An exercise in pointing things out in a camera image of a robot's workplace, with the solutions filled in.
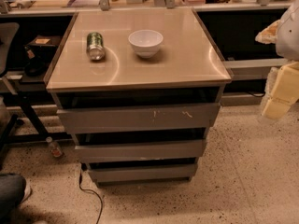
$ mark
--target white bowl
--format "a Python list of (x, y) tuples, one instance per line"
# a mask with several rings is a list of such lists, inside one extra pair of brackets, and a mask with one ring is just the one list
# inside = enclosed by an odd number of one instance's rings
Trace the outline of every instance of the white bowl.
[(129, 35), (129, 42), (138, 56), (150, 58), (159, 51), (163, 36), (156, 31), (139, 30)]

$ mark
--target drawer front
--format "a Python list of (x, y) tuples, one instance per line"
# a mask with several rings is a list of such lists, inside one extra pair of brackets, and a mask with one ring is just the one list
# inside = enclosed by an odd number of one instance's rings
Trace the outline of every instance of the drawer front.
[(120, 144), (101, 146), (76, 146), (81, 162), (150, 161), (201, 157), (206, 140)]
[(107, 133), (210, 127), (219, 104), (58, 110), (68, 133)]
[(127, 169), (104, 169), (88, 171), (93, 182), (121, 182), (150, 179), (167, 179), (192, 177), (197, 170), (197, 164), (181, 166), (137, 167)]

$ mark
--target concrete floor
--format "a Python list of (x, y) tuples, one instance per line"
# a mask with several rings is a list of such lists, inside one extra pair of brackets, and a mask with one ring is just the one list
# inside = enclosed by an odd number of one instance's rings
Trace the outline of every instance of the concrete floor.
[[(103, 186), (83, 173), (82, 186), (104, 199), (99, 223), (298, 223), (299, 105), (279, 122), (257, 121), (258, 105), (225, 106), (189, 181)], [(74, 144), (55, 160), (45, 144), (12, 146), (2, 172), (22, 174), (33, 193), (13, 223), (95, 223), (99, 200), (78, 187)]]

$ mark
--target jeans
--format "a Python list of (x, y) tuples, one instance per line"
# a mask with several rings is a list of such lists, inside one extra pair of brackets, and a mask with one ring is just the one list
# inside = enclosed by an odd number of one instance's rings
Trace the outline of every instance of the jeans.
[(0, 174), (0, 222), (21, 203), (26, 180), (21, 175)]

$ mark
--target soda can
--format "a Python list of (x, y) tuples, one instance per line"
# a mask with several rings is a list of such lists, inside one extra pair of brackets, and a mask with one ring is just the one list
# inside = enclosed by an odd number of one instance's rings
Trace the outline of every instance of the soda can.
[(87, 35), (87, 54), (93, 61), (101, 60), (105, 57), (105, 49), (103, 46), (103, 37), (97, 32)]

